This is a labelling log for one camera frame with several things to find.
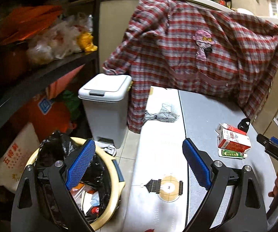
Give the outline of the black binder clip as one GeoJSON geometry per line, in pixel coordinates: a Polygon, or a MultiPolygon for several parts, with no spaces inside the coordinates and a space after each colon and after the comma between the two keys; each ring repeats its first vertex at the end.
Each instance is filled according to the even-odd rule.
{"type": "Polygon", "coordinates": [[[249,118],[242,119],[238,124],[238,130],[247,133],[250,127],[250,123],[251,120],[249,118]]]}

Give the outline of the blue white face mask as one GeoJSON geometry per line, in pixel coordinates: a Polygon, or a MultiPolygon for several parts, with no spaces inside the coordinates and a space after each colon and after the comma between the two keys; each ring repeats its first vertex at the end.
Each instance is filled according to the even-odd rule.
{"type": "Polygon", "coordinates": [[[84,191],[82,194],[82,211],[85,215],[87,215],[88,211],[94,207],[99,207],[100,205],[100,197],[98,191],[93,194],[84,191]]]}

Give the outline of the red white milk carton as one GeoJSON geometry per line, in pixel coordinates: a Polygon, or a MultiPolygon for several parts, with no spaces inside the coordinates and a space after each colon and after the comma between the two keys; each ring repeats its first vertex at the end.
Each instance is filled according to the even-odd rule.
{"type": "Polygon", "coordinates": [[[219,124],[216,128],[218,134],[218,148],[237,152],[245,152],[252,145],[246,132],[226,123],[219,124]]]}

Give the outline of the orange pink snack package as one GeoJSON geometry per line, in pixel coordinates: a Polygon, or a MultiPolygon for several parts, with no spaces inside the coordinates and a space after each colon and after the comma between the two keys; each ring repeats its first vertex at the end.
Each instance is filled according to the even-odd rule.
{"type": "Polygon", "coordinates": [[[79,183],[77,186],[73,187],[70,190],[70,193],[72,194],[72,196],[75,196],[77,194],[80,194],[82,191],[90,192],[93,191],[93,188],[87,184],[79,183]]]}

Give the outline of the round yellow trash basket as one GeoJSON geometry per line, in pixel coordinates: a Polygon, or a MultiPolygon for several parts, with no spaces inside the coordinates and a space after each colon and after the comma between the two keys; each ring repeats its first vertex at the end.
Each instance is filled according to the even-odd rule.
{"type": "MultiPolygon", "coordinates": [[[[74,141],[82,144],[85,139],[71,137],[74,141]]],[[[20,183],[16,190],[15,200],[12,208],[12,231],[69,231],[63,230],[57,226],[49,212],[43,198],[39,195],[37,189],[37,174],[35,161],[39,149],[31,156],[27,163],[20,183]]],[[[77,231],[97,231],[103,227],[116,211],[121,192],[125,186],[125,181],[116,158],[106,153],[102,148],[96,145],[96,153],[101,157],[108,167],[112,188],[110,202],[105,212],[87,230],[77,231]]]]}

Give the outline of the black trash bag liner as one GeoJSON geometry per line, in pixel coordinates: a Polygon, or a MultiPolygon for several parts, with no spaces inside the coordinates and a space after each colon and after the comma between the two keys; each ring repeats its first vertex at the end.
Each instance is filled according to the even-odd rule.
{"type": "Polygon", "coordinates": [[[105,212],[112,183],[92,139],[80,144],[54,132],[40,144],[35,168],[39,195],[63,230],[87,230],[105,212]]]}

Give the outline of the white pedal trash bin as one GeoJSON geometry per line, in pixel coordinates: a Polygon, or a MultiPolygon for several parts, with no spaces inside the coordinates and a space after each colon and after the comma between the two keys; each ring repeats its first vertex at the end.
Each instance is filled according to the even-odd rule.
{"type": "Polygon", "coordinates": [[[121,147],[127,129],[129,75],[100,73],[78,91],[95,141],[121,147]]]}

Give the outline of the orange bag with blue logo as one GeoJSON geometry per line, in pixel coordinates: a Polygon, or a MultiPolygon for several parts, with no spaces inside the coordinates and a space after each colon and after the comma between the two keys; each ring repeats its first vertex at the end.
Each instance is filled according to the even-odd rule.
{"type": "Polygon", "coordinates": [[[9,120],[16,131],[31,123],[39,141],[56,130],[66,132],[71,128],[71,114],[63,100],[57,97],[67,88],[84,66],[70,71],[36,94],[25,103],[9,120]]]}

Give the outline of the black white patterned cloth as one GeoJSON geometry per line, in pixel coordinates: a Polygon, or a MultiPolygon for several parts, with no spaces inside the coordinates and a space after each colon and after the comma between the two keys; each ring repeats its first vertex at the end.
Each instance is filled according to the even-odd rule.
{"type": "Polygon", "coordinates": [[[157,113],[150,113],[145,110],[145,116],[143,123],[150,120],[156,120],[164,123],[174,123],[178,119],[179,115],[172,111],[172,106],[162,103],[162,107],[157,113]]]}

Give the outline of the white rice sack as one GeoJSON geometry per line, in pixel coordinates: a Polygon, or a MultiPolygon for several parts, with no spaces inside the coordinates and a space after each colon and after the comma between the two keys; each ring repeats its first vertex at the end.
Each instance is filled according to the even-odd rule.
{"type": "Polygon", "coordinates": [[[0,186],[16,192],[27,161],[40,142],[32,123],[27,123],[0,158],[0,186]]]}

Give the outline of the red plaid apron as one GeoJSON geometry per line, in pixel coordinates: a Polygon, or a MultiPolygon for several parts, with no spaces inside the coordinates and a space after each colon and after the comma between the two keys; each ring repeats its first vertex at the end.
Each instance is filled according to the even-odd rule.
{"type": "Polygon", "coordinates": [[[278,69],[278,25],[177,0],[139,0],[103,69],[131,76],[127,124],[136,133],[151,86],[229,98],[253,118],[278,69]]]}

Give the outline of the clear plastic bags bundle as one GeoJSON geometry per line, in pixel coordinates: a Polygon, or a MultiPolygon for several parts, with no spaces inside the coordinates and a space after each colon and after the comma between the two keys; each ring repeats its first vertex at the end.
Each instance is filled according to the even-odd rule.
{"type": "Polygon", "coordinates": [[[49,64],[74,53],[84,52],[77,43],[82,32],[92,35],[92,15],[78,13],[58,18],[49,28],[29,41],[26,53],[29,62],[33,65],[49,64]]]}

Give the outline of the yellow plastic bag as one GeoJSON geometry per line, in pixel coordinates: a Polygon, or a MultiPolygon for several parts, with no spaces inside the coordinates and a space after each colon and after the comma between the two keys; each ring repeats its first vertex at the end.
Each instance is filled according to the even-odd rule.
{"type": "Polygon", "coordinates": [[[98,49],[98,47],[93,44],[93,36],[89,32],[82,32],[77,39],[77,43],[84,52],[94,52],[98,49]]]}

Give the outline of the black metal shelf rack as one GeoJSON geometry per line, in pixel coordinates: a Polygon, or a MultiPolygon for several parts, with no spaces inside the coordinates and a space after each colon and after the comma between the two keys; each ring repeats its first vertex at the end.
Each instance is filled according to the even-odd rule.
{"type": "Polygon", "coordinates": [[[32,96],[79,66],[98,64],[100,0],[0,0],[0,130],[32,96]]]}

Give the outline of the red bag on shelf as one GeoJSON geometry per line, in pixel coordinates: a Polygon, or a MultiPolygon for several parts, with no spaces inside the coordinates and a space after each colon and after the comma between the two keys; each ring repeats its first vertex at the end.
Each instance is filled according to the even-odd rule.
{"type": "Polygon", "coordinates": [[[0,45],[33,37],[51,26],[62,12],[58,5],[15,8],[1,26],[0,45]]]}

